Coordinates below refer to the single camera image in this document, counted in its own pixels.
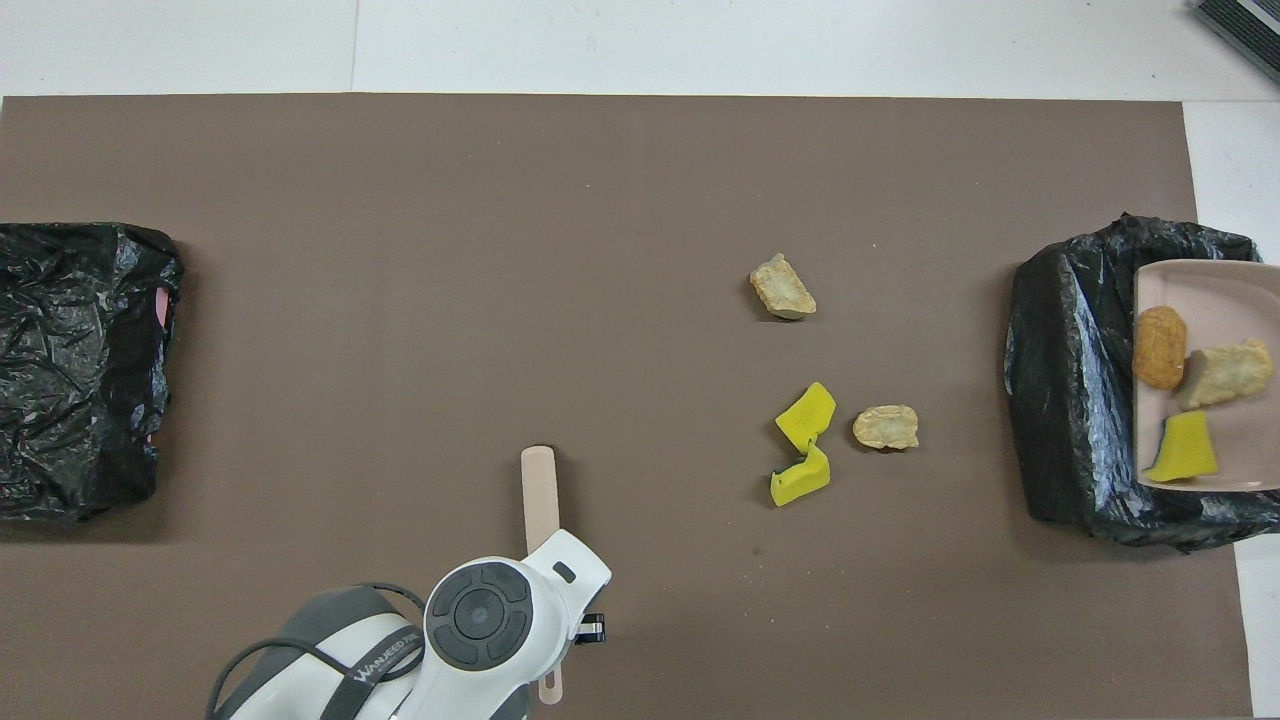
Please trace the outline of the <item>brown table mat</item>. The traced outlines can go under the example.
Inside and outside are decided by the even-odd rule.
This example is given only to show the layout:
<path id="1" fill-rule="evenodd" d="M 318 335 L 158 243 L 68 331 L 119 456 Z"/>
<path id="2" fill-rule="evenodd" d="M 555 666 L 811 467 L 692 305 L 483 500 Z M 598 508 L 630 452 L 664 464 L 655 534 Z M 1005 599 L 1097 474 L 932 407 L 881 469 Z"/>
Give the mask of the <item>brown table mat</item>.
<path id="1" fill-rule="evenodd" d="M 524 553 L 518 455 L 613 571 L 545 720 L 1252 711 L 1235 559 L 1028 516 L 1016 266 L 1190 220 L 1176 104 L 8 99 L 0 220 L 166 232 L 157 492 L 0 524 L 0 720 L 186 720 L 315 593 Z M 782 252 L 815 299 L 772 316 Z M 812 382 L 831 483 L 774 419 Z M 868 448 L 878 405 L 919 446 Z"/>

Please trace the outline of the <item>pale beige sponge chunk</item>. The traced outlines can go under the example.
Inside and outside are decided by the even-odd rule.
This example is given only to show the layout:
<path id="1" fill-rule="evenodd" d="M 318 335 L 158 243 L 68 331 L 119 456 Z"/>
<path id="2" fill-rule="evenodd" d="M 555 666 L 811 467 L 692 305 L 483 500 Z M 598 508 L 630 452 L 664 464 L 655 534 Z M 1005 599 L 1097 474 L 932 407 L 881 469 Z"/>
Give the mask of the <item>pale beige sponge chunk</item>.
<path id="1" fill-rule="evenodd" d="M 1268 387 L 1275 366 L 1268 346 L 1258 338 L 1193 351 L 1174 400 L 1183 411 L 1258 395 Z"/>

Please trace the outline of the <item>yellow sponge wedge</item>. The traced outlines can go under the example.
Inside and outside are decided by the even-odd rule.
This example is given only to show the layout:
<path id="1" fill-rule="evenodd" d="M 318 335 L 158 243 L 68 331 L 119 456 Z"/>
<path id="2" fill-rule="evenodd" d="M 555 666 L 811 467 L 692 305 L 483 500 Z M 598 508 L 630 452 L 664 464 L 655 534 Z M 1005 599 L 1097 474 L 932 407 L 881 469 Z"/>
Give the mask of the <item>yellow sponge wedge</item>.
<path id="1" fill-rule="evenodd" d="M 1219 473 L 1208 414 L 1192 410 L 1164 420 L 1155 460 L 1142 475 L 1155 483 L 1172 483 Z"/>

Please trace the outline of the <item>beige plastic dustpan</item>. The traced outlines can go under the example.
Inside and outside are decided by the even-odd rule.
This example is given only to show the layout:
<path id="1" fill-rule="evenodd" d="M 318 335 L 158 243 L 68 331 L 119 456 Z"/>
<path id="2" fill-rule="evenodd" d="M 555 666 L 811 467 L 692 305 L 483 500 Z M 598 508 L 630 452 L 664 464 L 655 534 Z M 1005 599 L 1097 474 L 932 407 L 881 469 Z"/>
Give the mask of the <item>beige plastic dustpan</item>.
<path id="1" fill-rule="evenodd" d="M 1156 306 L 1172 307 L 1185 322 L 1189 351 L 1260 340 L 1276 372 L 1257 395 L 1204 410 L 1217 471 L 1170 482 L 1151 480 L 1144 473 L 1157 459 L 1165 420 L 1180 407 L 1172 391 L 1135 380 L 1132 427 L 1139 482 L 1199 493 L 1280 491 L 1280 266 L 1194 259 L 1151 263 L 1135 272 L 1134 311 Z"/>

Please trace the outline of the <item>dark grey ribbed object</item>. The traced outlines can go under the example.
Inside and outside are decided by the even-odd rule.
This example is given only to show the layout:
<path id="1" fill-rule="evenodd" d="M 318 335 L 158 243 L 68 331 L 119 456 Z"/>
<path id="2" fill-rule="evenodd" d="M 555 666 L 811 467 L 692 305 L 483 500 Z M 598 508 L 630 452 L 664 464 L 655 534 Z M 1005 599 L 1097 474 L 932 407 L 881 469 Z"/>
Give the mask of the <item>dark grey ribbed object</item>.
<path id="1" fill-rule="evenodd" d="M 1280 83 L 1280 0 L 1193 0 L 1192 13 Z"/>

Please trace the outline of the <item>orange-brown sponge lump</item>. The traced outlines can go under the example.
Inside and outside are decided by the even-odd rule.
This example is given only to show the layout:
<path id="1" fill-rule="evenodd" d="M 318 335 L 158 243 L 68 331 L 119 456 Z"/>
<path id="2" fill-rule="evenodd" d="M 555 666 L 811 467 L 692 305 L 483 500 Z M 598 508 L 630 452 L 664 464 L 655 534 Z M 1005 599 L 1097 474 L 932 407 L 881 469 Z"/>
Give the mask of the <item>orange-brown sponge lump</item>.
<path id="1" fill-rule="evenodd" d="M 1187 324 L 1167 305 L 1143 310 L 1135 319 L 1132 372 L 1156 389 L 1175 389 L 1183 379 L 1187 356 Z"/>

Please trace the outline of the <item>yellow sponge with green edge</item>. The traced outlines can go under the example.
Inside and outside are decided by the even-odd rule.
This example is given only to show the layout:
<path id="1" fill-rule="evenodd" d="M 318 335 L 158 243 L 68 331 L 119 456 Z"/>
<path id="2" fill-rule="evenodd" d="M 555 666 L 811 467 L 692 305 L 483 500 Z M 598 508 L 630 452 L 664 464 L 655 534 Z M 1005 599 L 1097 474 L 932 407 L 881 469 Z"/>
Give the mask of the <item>yellow sponge with green edge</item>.
<path id="1" fill-rule="evenodd" d="M 812 439 L 794 464 L 771 474 L 769 492 L 776 507 L 782 507 L 831 483 L 829 459 Z"/>

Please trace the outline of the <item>large beige sponge chunk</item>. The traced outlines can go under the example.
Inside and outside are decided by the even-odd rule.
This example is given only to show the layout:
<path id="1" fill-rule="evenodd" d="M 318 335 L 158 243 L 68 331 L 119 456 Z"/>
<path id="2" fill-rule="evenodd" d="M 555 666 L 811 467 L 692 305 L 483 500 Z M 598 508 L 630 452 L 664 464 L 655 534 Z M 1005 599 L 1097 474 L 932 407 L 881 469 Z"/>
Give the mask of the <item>large beige sponge chunk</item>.
<path id="1" fill-rule="evenodd" d="M 748 282 L 772 316 L 796 322 L 817 313 L 815 299 L 782 252 L 753 269 Z"/>

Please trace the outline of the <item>beige hand brush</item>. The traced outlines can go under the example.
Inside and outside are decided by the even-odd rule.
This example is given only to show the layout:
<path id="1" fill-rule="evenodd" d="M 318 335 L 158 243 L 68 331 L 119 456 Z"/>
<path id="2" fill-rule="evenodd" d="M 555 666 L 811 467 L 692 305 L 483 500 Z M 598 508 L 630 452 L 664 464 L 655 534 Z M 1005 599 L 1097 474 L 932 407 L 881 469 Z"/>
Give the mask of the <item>beige hand brush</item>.
<path id="1" fill-rule="evenodd" d="M 526 447 L 520 455 L 520 479 L 524 506 L 526 555 L 532 556 L 561 529 L 561 509 L 556 469 L 556 451 L 547 445 Z M 563 698 L 559 650 L 556 664 L 538 679 L 538 700 L 547 706 Z"/>

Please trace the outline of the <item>round beige foam piece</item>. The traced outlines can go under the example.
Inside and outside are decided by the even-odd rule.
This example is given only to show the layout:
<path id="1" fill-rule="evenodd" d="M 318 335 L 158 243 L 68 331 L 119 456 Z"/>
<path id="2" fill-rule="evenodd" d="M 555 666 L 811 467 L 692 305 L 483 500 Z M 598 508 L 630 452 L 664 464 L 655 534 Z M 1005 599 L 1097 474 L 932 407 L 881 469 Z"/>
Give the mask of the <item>round beige foam piece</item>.
<path id="1" fill-rule="evenodd" d="M 852 421 L 852 437 L 874 450 L 908 450 L 919 446 L 919 416 L 908 405 L 878 405 L 861 413 Z"/>

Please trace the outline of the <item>curved yellow sponge piece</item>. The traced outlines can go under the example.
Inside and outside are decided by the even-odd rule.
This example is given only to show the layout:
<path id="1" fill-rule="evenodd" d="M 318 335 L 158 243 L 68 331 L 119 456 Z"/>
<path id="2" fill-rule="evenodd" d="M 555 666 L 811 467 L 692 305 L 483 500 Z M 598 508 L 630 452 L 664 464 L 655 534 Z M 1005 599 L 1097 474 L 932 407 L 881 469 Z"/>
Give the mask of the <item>curved yellow sponge piece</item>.
<path id="1" fill-rule="evenodd" d="M 817 439 L 829 429 L 836 407 L 832 393 L 815 380 L 774 419 L 774 424 L 797 452 L 808 455 Z"/>

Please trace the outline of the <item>black bag-lined bin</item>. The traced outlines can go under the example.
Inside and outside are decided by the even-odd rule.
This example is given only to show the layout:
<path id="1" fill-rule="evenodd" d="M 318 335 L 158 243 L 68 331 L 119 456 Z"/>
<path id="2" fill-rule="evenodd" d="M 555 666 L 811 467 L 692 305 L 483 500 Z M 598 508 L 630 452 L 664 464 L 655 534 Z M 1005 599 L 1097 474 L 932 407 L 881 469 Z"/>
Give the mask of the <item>black bag-lined bin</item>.
<path id="1" fill-rule="evenodd" d="M 1280 533 L 1280 489 L 1151 488 L 1139 482 L 1134 450 L 1137 272 L 1167 260 L 1261 259 L 1243 234 L 1124 214 L 1016 269 L 1004 388 L 1032 518 L 1184 553 Z"/>
<path id="2" fill-rule="evenodd" d="M 154 496 L 184 272 L 161 231 L 0 222 L 0 521 Z"/>

